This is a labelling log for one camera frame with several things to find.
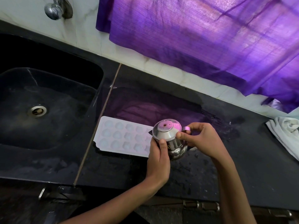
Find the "person's right hand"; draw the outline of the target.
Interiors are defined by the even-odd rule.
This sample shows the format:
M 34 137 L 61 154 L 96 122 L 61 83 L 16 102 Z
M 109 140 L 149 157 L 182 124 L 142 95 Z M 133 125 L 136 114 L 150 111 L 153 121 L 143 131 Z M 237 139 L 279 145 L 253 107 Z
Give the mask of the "person's right hand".
M 202 153 L 216 160 L 220 160 L 228 154 L 226 147 L 211 124 L 194 122 L 188 127 L 191 131 L 199 132 L 198 135 L 195 135 L 195 147 Z

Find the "person's left hand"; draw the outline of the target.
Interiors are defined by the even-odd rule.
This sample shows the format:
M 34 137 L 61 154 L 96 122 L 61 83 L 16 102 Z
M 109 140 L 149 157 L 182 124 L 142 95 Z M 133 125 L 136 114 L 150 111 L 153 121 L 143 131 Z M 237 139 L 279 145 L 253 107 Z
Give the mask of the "person's left hand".
M 150 153 L 147 161 L 146 180 L 155 188 L 160 189 L 168 181 L 170 176 L 170 158 L 160 158 L 160 148 L 156 140 L 152 137 L 150 143 Z

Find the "steel jug with lid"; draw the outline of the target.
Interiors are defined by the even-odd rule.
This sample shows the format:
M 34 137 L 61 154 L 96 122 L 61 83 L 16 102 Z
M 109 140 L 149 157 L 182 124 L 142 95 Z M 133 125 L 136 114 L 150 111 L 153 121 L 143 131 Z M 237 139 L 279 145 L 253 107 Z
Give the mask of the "steel jug with lid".
M 153 129 L 148 133 L 153 136 L 157 144 L 159 144 L 161 139 L 165 139 L 170 160 L 177 160 L 192 149 L 191 146 L 188 146 L 186 141 L 176 137 L 177 132 L 186 131 L 190 131 L 188 126 L 182 127 L 181 124 L 174 119 L 164 119 L 156 123 Z

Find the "person's left forearm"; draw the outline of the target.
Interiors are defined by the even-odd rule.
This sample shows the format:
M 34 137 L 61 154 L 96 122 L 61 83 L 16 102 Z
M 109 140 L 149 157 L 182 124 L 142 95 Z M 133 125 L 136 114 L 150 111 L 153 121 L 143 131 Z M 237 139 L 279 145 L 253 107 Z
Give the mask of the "person's left forearm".
M 163 186 L 153 177 L 107 201 L 60 224 L 118 224 L 143 203 L 151 199 Z

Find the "person's right forearm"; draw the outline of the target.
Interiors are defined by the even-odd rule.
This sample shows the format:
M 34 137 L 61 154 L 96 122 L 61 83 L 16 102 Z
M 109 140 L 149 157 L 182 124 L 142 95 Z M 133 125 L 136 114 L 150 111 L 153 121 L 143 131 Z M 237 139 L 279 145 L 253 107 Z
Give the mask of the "person's right forearm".
M 257 224 L 236 166 L 228 151 L 218 152 L 212 161 L 218 175 L 222 223 Z

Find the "white ice cube tray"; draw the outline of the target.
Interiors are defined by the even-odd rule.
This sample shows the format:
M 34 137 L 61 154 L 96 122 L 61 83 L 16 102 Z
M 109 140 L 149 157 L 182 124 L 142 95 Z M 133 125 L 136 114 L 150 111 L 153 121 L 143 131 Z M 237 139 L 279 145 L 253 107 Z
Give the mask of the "white ice cube tray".
M 101 151 L 148 158 L 153 127 L 102 116 L 93 141 Z

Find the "purple curtain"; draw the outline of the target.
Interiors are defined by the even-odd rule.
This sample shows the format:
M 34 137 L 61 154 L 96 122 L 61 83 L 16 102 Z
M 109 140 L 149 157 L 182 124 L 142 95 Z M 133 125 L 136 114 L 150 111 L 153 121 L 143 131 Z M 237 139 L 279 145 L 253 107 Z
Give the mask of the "purple curtain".
M 299 108 L 299 0 L 99 0 L 116 45 L 285 113 Z

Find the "white cloth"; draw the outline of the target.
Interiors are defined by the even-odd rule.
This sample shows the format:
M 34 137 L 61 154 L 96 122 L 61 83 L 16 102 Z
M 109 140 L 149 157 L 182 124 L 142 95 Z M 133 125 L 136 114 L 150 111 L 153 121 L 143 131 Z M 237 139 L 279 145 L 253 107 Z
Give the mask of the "white cloth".
M 289 154 L 299 161 L 299 120 L 276 117 L 268 120 L 266 126 Z

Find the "black stone sink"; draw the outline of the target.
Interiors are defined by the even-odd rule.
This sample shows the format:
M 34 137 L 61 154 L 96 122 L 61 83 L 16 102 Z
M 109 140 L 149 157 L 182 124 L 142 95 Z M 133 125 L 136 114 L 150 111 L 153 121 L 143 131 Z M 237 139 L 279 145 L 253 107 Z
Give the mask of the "black stone sink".
M 0 33 L 0 177 L 75 175 L 103 75 L 81 57 Z M 29 117 L 35 105 L 47 114 Z

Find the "steel sink drain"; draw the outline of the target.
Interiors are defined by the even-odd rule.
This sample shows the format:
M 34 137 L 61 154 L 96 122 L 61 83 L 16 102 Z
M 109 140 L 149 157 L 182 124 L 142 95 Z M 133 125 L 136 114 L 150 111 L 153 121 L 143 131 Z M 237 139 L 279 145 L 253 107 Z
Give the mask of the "steel sink drain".
M 47 114 L 47 108 L 43 105 L 35 105 L 30 107 L 27 111 L 27 115 L 32 118 L 40 118 Z

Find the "chrome wall tap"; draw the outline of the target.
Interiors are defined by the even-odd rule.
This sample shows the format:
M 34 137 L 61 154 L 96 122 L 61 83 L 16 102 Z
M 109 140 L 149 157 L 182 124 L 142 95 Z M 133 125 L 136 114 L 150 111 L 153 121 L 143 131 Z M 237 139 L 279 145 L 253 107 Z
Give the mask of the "chrome wall tap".
M 71 19 L 73 17 L 73 8 L 68 0 L 53 0 L 53 3 L 45 5 L 44 11 L 52 20 Z

